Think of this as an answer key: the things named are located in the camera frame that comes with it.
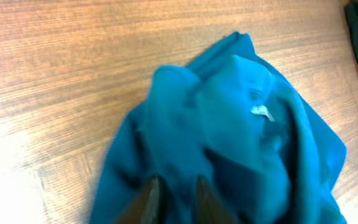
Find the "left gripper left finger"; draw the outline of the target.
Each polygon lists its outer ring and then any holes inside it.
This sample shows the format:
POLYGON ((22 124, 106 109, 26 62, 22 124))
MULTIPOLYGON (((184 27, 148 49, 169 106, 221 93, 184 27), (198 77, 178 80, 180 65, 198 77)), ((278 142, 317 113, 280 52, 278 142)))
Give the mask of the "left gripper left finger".
POLYGON ((113 224, 158 224, 160 219, 160 177, 143 185, 113 224))

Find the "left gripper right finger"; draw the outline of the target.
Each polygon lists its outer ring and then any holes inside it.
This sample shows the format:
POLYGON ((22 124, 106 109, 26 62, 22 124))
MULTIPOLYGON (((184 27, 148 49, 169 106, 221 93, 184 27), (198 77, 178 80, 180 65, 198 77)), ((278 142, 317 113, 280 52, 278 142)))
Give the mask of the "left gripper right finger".
POLYGON ((208 180, 200 175, 196 185, 197 224, 238 224, 239 220, 214 193, 208 180))

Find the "blue t-shirt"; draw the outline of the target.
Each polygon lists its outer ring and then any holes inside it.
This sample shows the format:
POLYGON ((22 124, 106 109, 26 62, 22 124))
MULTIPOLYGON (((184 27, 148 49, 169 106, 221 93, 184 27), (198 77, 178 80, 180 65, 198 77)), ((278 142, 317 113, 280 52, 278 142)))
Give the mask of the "blue t-shirt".
POLYGON ((113 223, 158 175, 159 223, 197 223, 202 175, 239 223, 345 223, 332 194, 345 158, 338 135, 234 32, 155 71, 106 155, 89 220, 113 223))

